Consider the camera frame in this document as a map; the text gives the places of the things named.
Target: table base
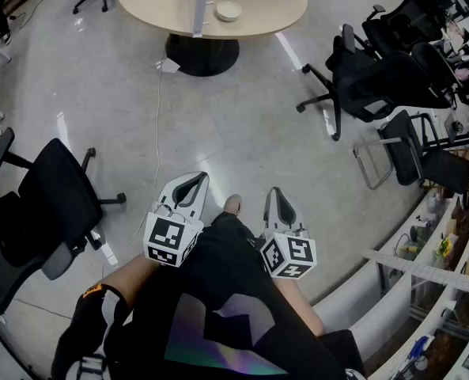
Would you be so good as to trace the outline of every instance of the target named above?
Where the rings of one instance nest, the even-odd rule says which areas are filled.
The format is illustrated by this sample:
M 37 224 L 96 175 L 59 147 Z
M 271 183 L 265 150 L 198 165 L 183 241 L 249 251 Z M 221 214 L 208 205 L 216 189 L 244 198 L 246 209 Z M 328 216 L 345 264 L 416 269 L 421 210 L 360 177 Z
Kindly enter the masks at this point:
M 237 40 L 206 40 L 169 35 L 165 51 L 190 76 L 215 76 L 230 69 L 240 55 Z

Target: white bowl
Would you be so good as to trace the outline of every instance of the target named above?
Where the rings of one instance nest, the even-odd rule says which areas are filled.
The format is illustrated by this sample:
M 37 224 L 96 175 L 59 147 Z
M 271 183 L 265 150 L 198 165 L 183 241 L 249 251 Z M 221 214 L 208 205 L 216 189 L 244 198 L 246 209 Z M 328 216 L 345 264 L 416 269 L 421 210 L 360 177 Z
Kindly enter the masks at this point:
M 217 5 L 218 18 L 223 21 L 233 22 L 237 20 L 242 13 L 243 9 L 241 9 L 241 6 L 233 2 L 221 2 Z

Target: shoe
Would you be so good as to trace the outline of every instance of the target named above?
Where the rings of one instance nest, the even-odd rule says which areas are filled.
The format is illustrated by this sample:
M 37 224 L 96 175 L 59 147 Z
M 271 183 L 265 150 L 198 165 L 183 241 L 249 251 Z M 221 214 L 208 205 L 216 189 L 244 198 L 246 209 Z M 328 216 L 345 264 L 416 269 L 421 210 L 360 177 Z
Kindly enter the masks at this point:
M 233 194 L 225 201 L 224 211 L 238 216 L 241 213 L 241 202 L 241 196 L 239 194 Z
M 8 31 L 4 35 L 0 35 L 0 41 L 2 41 L 6 46 L 11 42 L 11 31 Z

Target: black sleeve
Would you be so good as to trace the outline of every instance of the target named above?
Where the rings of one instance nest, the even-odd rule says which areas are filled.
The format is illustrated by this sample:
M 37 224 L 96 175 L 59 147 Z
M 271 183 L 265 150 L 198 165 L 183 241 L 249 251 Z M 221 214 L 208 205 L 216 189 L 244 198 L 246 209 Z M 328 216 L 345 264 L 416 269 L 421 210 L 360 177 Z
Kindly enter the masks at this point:
M 361 354 L 349 329 L 326 333 L 317 338 L 345 369 L 353 369 L 366 376 Z
M 97 284 L 79 299 L 70 326 L 62 334 L 51 366 L 54 380 L 84 356 L 106 355 L 104 341 L 122 328 L 130 311 L 123 296 L 113 287 Z

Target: white cube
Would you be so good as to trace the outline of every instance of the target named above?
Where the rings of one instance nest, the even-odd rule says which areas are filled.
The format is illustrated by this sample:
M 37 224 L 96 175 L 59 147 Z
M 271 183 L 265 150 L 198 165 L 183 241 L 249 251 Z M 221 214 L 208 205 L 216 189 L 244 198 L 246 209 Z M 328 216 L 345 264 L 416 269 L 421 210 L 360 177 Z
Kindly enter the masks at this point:
M 272 277 L 300 279 L 316 266 L 315 241 L 273 234 L 260 250 Z
M 183 222 L 180 215 L 163 217 L 148 213 L 143 239 L 145 256 L 178 268 L 194 248 L 196 237 L 204 227 L 198 219 L 189 221 Z

